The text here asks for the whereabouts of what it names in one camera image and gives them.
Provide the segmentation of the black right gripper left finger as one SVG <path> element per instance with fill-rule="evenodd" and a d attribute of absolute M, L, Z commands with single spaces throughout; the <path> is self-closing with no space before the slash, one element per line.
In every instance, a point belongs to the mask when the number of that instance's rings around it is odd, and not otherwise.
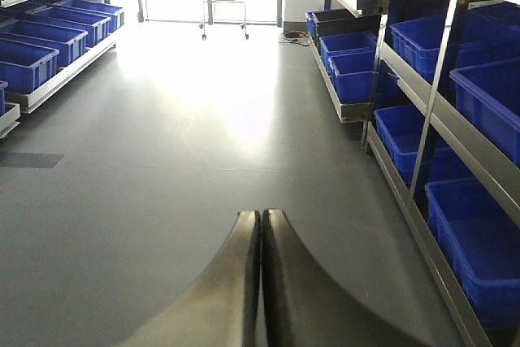
<path fill-rule="evenodd" d="M 261 216 L 238 213 L 219 252 L 188 289 L 121 346 L 255 346 Z"/>

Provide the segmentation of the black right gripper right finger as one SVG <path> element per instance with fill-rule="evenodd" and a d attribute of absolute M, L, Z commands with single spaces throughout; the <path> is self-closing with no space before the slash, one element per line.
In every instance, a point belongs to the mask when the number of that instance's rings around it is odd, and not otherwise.
<path fill-rule="evenodd" d="M 420 346 L 344 290 L 281 209 L 262 213 L 262 290 L 270 346 Z"/>

